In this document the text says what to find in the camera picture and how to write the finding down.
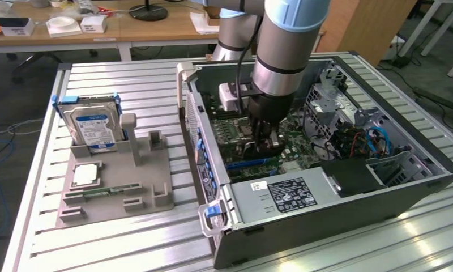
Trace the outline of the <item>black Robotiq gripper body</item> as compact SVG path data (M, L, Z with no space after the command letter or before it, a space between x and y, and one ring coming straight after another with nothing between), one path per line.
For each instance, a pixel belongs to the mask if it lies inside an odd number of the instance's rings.
M293 94L287 96L253 95L248 100L248 116L252 121L279 125L293 103Z

